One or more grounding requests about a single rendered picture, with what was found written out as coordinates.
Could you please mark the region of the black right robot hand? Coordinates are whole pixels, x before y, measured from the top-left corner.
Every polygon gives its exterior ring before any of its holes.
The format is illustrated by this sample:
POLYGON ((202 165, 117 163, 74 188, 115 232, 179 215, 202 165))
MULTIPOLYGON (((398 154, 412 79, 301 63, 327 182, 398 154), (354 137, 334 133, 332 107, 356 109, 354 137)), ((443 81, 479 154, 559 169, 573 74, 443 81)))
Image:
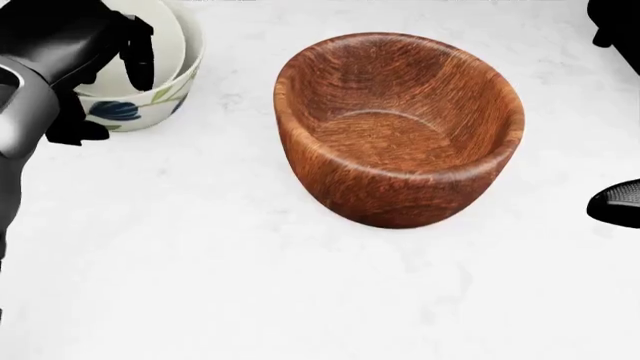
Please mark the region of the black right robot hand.
MULTIPOLYGON (((587 15, 597 27, 592 44, 614 47, 640 76, 640 0, 588 0, 587 15)), ((597 221, 640 229, 640 179, 599 191, 586 212, 597 221)))

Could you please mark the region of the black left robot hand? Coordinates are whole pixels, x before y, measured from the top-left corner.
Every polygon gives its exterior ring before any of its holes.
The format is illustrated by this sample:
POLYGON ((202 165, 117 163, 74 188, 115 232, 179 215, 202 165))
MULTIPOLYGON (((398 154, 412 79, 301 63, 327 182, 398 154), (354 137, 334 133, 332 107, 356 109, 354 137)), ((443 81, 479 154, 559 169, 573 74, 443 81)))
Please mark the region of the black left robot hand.
POLYGON ((78 146, 106 140, 109 131, 86 119, 75 89, 94 83, 114 58, 129 82, 149 91, 155 82, 153 26, 102 0, 9 0, 0 7, 0 57, 34 71, 51 86, 60 112, 48 125, 51 143, 78 146))

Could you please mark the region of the white floral print bowl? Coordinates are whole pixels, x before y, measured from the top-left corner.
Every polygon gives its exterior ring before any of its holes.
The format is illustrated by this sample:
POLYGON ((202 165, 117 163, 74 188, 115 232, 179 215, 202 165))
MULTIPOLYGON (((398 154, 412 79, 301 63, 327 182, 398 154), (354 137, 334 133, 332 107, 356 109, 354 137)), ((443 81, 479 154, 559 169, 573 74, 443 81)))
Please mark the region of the white floral print bowl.
POLYGON ((190 92, 205 53, 200 23, 192 11, 179 0, 163 0, 177 18, 185 38, 185 59, 173 80, 147 92, 121 98, 78 98, 86 119, 105 126, 109 131, 136 131, 157 125, 181 107, 190 92))

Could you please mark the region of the large brown wooden bowl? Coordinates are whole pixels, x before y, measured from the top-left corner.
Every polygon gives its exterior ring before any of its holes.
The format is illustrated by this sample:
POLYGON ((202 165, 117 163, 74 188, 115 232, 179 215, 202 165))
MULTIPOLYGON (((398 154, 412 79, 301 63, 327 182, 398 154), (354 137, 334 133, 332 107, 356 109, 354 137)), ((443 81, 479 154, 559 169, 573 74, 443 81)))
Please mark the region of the large brown wooden bowl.
POLYGON ((364 32, 313 44, 273 90, 280 141, 311 196, 372 227, 435 224, 495 181, 525 128, 494 68, 416 35, 364 32))

